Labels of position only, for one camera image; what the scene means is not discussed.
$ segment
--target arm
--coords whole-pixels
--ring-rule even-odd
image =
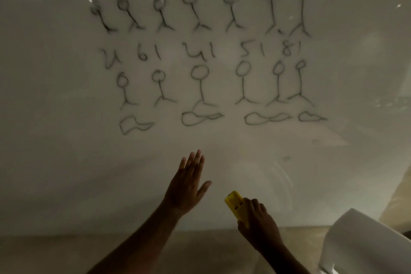
[[[88,274],[146,274],[153,269],[180,218],[203,198],[211,181],[200,189],[204,156],[197,151],[183,158],[164,200],[150,218],[125,242],[97,263]]]
[[[238,230],[267,260],[277,274],[310,274],[290,253],[281,240],[277,224],[257,199],[244,198],[247,206],[249,228],[241,221]]]

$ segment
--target hand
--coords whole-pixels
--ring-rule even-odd
[[[244,198],[244,203],[247,206],[249,228],[239,221],[238,230],[245,239],[263,255],[267,250],[284,248],[277,224],[265,206],[257,199]]]
[[[179,217],[182,217],[193,209],[203,198],[211,185],[211,181],[206,181],[200,189],[201,172],[204,166],[204,156],[198,150],[196,155],[191,152],[188,157],[183,157],[180,167],[167,189],[162,202],[166,208],[173,210]]]

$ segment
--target white curved surface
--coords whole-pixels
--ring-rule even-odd
[[[223,0],[198,0],[196,11],[213,30],[194,33],[195,16],[181,0],[167,0],[164,10],[176,31],[159,33],[153,0],[129,0],[147,27],[130,33],[116,0],[98,1],[119,32],[105,31],[89,0],[0,0],[1,234],[134,230],[161,200],[180,158],[197,148],[206,155],[203,179],[213,185],[181,229],[236,227],[223,202],[234,189],[259,198],[281,226],[331,225],[351,207],[379,217],[411,160],[407,0],[305,0],[311,38],[301,29],[291,37],[275,30],[289,34],[299,23],[301,0],[275,0],[277,26],[268,34],[267,0],[239,0],[234,12],[246,28],[227,33],[231,14]],[[241,57],[240,43],[250,39],[249,56]],[[289,57],[285,40],[294,43]],[[207,62],[188,57],[183,42],[190,53],[203,50]],[[137,56],[139,43],[147,61]],[[100,48],[111,57],[116,49],[122,63],[106,69]],[[252,65],[246,97],[259,104],[235,104],[242,94],[235,70],[243,59]],[[276,96],[273,67],[280,59],[281,95],[298,93],[295,65],[305,59],[303,95],[315,107],[299,97],[265,106]],[[182,113],[200,98],[190,77],[198,64],[210,70],[202,82],[205,101],[218,106],[200,103],[196,114],[224,116],[186,127]],[[167,74],[162,89],[177,104],[154,106],[156,69]],[[129,79],[128,99],[139,106],[120,109],[121,72]],[[299,122],[304,111],[327,120]],[[244,116],[252,112],[292,118],[248,126]],[[128,115],[154,125],[123,136],[119,122]]]

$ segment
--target yellow object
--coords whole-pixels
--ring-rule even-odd
[[[245,205],[243,198],[237,191],[232,191],[224,201],[231,209],[237,220],[242,221],[248,228],[248,214],[247,206]]]

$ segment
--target white wall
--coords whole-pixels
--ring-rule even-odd
[[[212,31],[195,32],[191,7],[167,0],[163,15],[175,31],[158,33],[153,0],[129,0],[146,27],[131,32],[117,0],[98,1],[118,32],[106,32],[89,0],[0,0],[1,234],[131,231],[161,201],[180,158],[198,148],[206,156],[203,178],[213,185],[181,229],[236,227],[223,202],[233,189],[259,198],[281,226],[331,225],[351,207],[373,218],[382,213],[411,160],[411,100],[401,93],[410,65],[407,0],[304,0],[311,37],[301,28],[289,35],[300,22],[301,0],[274,0],[277,26],[268,34],[269,0],[238,0],[236,20],[246,28],[227,33],[231,13],[223,0],[198,0],[196,12]],[[240,43],[250,39],[242,57]],[[284,41],[294,44],[290,56]],[[188,57],[183,42],[207,61]],[[138,58],[139,43],[147,61]],[[99,49],[110,58],[116,50],[121,63],[106,69]],[[235,104],[242,60],[252,65],[246,97],[258,104]],[[279,60],[280,100],[287,103],[266,106],[277,93]],[[299,92],[301,60],[302,95],[315,106],[287,100]],[[223,116],[187,127],[182,113],[200,99],[190,77],[199,64],[210,71],[202,82],[205,102],[217,106],[200,103],[195,113]],[[156,69],[167,74],[164,95],[177,103],[154,106]],[[138,106],[121,108],[121,72]],[[300,122],[305,111],[327,120]],[[249,126],[244,117],[252,112],[291,118]],[[124,136],[119,122],[129,115],[154,124]]]

